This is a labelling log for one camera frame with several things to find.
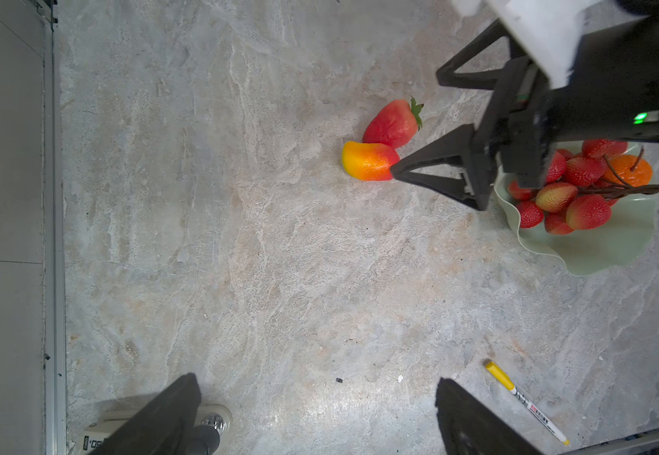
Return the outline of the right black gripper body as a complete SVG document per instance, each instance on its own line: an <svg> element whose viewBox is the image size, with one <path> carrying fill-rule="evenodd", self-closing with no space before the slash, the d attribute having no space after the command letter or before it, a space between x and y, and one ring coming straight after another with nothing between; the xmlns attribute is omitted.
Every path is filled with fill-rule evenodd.
<svg viewBox="0 0 659 455"><path fill-rule="evenodd" d="M495 21L481 49L509 41L509 60L490 79L492 103L481 149L524 185L540 184L561 140L659 143L659 13L582 36L568 83L554 88L527 47Z"/></svg>

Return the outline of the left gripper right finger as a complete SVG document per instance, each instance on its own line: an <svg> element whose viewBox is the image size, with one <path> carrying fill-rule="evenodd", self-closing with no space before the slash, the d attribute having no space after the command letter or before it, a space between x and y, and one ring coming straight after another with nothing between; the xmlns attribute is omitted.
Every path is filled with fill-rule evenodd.
<svg viewBox="0 0 659 455"><path fill-rule="evenodd" d="M447 454L541 454L452 379L439 380L435 407Z"/></svg>

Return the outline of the small orange fake tangerine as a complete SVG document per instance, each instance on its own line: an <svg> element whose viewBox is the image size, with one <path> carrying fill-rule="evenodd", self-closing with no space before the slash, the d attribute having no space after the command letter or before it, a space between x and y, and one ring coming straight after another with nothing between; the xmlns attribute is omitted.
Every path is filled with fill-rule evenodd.
<svg viewBox="0 0 659 455"><path fill-rule="evenodd" d="M653 179L653 167L638 155L616 155L608 159L608 169L603 175L608 183L633 187L648 185Z"/></svg>

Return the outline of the red fake strawberry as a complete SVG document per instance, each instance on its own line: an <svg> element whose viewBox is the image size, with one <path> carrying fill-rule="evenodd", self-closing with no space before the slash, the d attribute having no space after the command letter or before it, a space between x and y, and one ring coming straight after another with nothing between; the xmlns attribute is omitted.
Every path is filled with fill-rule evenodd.
<svg viewBox="0 0 659 455"><path fill-rule="evenodd" d="M420 113L424 104L415 98L393 100L387 104L372 121L365 133L363 143L379 143L394 149L407 145L422 128Z"/></svg>

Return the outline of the red lychee cluster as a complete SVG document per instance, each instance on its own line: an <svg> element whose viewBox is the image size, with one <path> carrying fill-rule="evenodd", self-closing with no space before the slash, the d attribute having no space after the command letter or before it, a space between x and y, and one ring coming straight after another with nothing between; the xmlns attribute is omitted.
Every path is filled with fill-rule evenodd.
<svg viewBox="0 0 659 455"><path fill-rule="evenodd" d="M640 149L636 155L644 158L644 153ZM526 189L511 180L506 190L521 216L520 228L544 225L547 233L559 236L590 231L611 220L613 205L620 199L659 194L659 184L653 182L633 187L603 179L608 159L616 155L634 154L626 141L585 140L579 153L568 149L554 152L545 185L540 189Z"/></svg>

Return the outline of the red yellow fake mango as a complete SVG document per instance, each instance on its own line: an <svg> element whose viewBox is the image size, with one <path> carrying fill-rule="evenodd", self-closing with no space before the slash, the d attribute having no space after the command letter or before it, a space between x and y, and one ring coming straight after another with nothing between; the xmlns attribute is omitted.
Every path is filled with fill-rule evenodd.
<svg viewBox="0 0 659 455"><path fill-rule="evenodd" d="M388 181L390 168L401 159L395 149L381 143L346 142L342 165L350 176L361 181Z"/></svg>

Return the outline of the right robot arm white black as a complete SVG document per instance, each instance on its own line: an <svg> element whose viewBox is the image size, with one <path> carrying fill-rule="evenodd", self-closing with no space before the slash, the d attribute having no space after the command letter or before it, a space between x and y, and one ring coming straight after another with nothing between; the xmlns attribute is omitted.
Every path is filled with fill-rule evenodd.
<svg viewBox="0 0 659 455"><path fill-rule="evenodd" d="M586 1L494 1L496 20L437 70L440 85L488 90L465 124L391 173L486 210L499 171L543 186L559 141L659 143L659 1L623 1L632 21L585 30Z"/></svg>

